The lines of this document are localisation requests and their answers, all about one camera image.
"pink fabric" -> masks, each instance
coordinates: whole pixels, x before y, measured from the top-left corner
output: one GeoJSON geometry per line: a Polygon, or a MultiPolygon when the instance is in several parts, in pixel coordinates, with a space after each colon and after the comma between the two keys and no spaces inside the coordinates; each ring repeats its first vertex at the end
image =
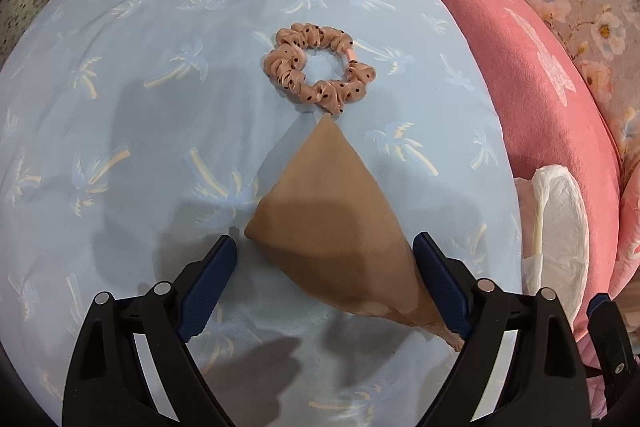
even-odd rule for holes
{"type": "Polygon", "coordinates": [[[590,229],[586,306],[609,290],[618,243],[618,154],[593,98],[545,23],[523,0],[442,0],[464,33],[500,117],[514,176],[566,166],[580,185],[590,229]]]}

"mattress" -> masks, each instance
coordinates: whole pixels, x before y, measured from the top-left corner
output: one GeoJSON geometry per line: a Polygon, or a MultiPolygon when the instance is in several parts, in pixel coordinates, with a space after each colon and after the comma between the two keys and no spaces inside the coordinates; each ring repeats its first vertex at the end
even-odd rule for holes
{"type": "MultiPolygon", "coordinates": [[[[377,69],[337,123],[407,239],[427,230],[476,277],[521,290],[500,122],[440,0],[52,0],[0,73],[0,340],[55,421],[92,298],[173,280],[222,233],[238,268],[188,347],[237,425],[414,425],[435,397],[455,360],[442,340],[305,296],[242,233],[322,114],[261,68],[274,33],[306,21],[349,32],[377,69]]],[[[343,70],[310,52],[305,73],[343,70]]]]}

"scrunchie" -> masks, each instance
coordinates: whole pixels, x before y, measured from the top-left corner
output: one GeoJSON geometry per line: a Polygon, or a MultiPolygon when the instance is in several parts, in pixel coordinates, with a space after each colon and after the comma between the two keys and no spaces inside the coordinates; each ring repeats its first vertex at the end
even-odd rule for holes
{"type": "Polygon", "coordinates": [[[302,103],[317,103],[331,114],[342,113],[345,102],[356,102],[367,94],[367,84],[376,77],[376,70],[356,60],[353,39],[345,32],[330,26],[293,23],[276,34],[278,46],[263,63],[264,72],[282,89],[297,95],[302,103]],[[348,64],[345,80],[318,80],[313,86],[305,84],[306,48],[331,49],[345,55],[348,64]]]}

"blue gripper pad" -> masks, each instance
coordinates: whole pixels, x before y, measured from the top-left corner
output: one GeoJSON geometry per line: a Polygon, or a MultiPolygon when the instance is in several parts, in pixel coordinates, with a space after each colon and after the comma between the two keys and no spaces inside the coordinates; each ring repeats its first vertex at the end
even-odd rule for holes
{"type": "Polygon", "coordinates": [[[600,306],[603,302],[609,302],[610,300],[611,299],[608,293],[596,293],[596,295],[589,301],[589,305],[587,306],[587,316],[591,318],[591,314],[598,306],[600,306]]]}
{"type": "Polygon", "coordinates": [[[469,302],[447,268],[446,257],[426,232],[415,236],[414,257],[424,285],[447,328],[467,340],[473,330],[469,320],[469,302]]]}
{"type": "Polygon", "coordinates": [[[182,299],[176,333],[185,344],[202,333],[238,262],[238,249],[230,237],[221,238],[214,250],[210,257],[207,255],[208,263],[182,299]]]}

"tan cloth pouch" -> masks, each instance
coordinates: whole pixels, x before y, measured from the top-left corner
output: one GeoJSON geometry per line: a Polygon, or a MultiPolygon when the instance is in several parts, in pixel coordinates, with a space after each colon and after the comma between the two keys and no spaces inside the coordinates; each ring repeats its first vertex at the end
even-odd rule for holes
{"type": "Polygon", "coordinates": [[[310,296],[434,333],[456,349],[388,201],[325,115],[244,230],[310,296]]]}

